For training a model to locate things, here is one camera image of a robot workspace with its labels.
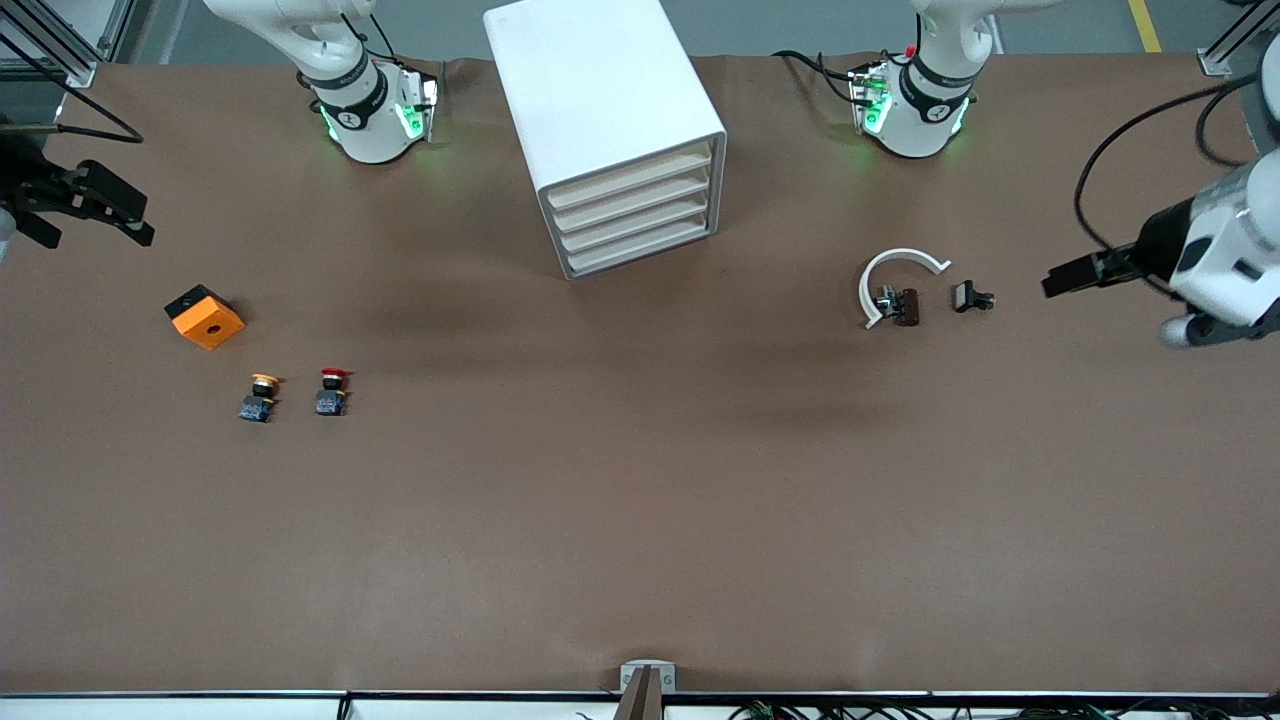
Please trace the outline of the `white drawer cabinet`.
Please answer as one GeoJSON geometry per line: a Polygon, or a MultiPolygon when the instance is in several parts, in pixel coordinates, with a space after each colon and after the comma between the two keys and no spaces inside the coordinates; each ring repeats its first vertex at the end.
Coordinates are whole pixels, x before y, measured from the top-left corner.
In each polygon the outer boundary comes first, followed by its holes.
{"type": "Polygon", "coordinates": [[[703,141],[717,232],[728,135],[660,0],[516,0],[483,23],[559,265],[548,188],[703,141]]]}

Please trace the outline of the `white plastic drawer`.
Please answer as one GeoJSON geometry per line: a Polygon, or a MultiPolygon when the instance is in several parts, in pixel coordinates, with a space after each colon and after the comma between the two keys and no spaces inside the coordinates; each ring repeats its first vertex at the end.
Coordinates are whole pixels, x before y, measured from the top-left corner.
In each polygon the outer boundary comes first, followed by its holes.
{"type": "Polygon", "coordinates": [[[613,266],[646,258],[682,243],[705,238],[716,231],[710,213],[681,222],[671,222],[653,231],[631,234],[585,252],[567,252],[561,245],[561,265],[570,279],[582,278],[613,266]]]}
{"type": "Polygon", "coordinates": [[[567,252],[585,252],[659,225],[707,213],[708,190],[663,199],[612,199],[557,217],[559,242],[567,252]]]}
{"type": "Polygon", "coordinates": [[[561,232],[580,231],[634,211],[654,208],[660,202],[705,193],[710,183],[709,177],[708,167],[695,168],[636,188],[594,199],[575,208],[556,210],[553,220],[561,232]]]}
{"type": "Polygon", "coordinates": [[[612,170],[571,181],[545,191],[547,201],[557,210],[595,202],[617,193],[637,190],[657,181],[705,167],[713,158],[714,143],[703,141],[626,164],[612,170]]]}

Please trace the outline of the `white table edge rail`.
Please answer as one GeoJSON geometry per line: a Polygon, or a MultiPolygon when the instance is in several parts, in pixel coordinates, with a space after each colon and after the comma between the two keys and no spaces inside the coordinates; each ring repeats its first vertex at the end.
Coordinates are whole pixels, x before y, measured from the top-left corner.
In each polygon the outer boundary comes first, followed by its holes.
{"type": "MultiPolygon", "coordinates": [[[[612,720],[620,691],[0,693],[0,720],[612,720]]],[[[1280,691],[681,691],[663,720],[1280,720],[1280,691]]]]}

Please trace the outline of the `orange box with hole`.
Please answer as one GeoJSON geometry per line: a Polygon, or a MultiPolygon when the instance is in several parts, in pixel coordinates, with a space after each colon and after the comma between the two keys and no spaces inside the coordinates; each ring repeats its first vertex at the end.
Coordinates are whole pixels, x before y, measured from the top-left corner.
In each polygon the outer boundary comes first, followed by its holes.
{"type": "Polygon", "coordinates": [[[206,350],[220,347],[246,327],[232,305],[205,284],[172,300],[164,313],[179,336],[206,350]]]}

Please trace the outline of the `aluminium frame profile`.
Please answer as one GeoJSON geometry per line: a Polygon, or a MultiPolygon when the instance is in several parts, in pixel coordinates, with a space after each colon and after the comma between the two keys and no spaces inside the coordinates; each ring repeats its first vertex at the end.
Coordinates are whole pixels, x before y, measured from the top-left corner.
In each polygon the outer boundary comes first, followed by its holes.
{"type": "Polygon", "coordinates": [[[0,78],[40,65],[77,88],[114,61],[138,0],[0,0],[0,78]]]}
{"type": "Polygon", "coordinates": [[[1206,76],[1226,78],[1252,72],[1280,36],[1280,0],[1222,1],[1239,14],[1208,47],[1198,49],[1197,56],[1206,76]]]}

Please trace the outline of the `white curved pipe clamp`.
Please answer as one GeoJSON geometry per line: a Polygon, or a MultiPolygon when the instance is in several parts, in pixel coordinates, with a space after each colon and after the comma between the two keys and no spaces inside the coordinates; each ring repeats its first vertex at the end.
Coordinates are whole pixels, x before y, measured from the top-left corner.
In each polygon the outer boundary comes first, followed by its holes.
{"type": "Polygon", "coordinates": [[[856,284],[858,302],[867,319],[864,328],[868,331],[884,319],[884,311],[876,304],[876,300],[870,293],[870,277],[879,265],[891,261],[914,263],[919,266],[924,266],[934,275],[945,273],[952,265],[950,260],[941,260],[919,249],[888,249],[868,260],[856,284]]]}

